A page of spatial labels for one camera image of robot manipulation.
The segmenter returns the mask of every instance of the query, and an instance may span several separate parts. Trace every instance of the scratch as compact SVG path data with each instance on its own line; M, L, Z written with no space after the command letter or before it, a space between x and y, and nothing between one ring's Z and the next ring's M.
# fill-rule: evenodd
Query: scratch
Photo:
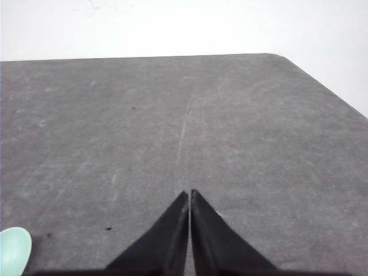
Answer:
M57 194L57 196L55 197L55 199L53 200L53 202L49 205L49 207L47 207L47 209L45 210L44 214L41 217L45 217L48 212L56 205L56 203L58 202L59 198L62 196L62 194L64 193L65 189L67 188L67 186L69 186L69 184L71 183L71 181L68 182L67 185L65 185Z
M192 106L191 102L192 102L192 99L194 98L194 96L195 96L195 93L188 100L188 103L186 105L184 119L183 119L182 132L181 132L181 135L180 135L178 150L177 150L177 158L175 160L175 185L177 185L180 182L179 179L178 179L179 162L181 160L181 154L182 154L183 141L184 141L184 136L185 136L185 132L186 132L186 127L187 127L187 124L189 122L189 118L191 116L191 113L193 111L193 109L191 108L191 106Z

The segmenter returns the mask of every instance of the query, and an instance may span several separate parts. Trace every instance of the gray table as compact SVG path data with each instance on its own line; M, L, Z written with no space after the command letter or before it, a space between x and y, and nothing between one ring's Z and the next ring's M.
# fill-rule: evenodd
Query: gray table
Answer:
M28 270L103 268L195 187L280 268L368 271L368 121L284 57L1 65L1 227L32 234Z

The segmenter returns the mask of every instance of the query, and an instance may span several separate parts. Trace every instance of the black object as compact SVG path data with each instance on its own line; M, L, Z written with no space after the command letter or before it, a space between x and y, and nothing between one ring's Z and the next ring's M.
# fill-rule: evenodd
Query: black object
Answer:
M276 270L271 262L231 230L196 190L191 191L191 237L197 275Z
M184 191L142 237L104 270L41 271L33 276L181 276L189 228ZM281 271L235 233L197 191L191 191L191 236L197 276L351 276Z

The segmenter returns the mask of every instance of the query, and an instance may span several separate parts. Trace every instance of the light green round object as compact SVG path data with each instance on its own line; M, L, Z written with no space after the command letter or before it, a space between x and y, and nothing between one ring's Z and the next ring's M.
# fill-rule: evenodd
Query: light green round object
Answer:
M0 232L0 275L19 276L28 263L32 239L22 227L10 227Z

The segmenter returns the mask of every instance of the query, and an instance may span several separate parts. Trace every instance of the white background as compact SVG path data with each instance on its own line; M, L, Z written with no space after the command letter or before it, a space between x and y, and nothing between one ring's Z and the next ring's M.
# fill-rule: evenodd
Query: white background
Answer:
M367 0L2 0L1 59L269 52L368 117Z

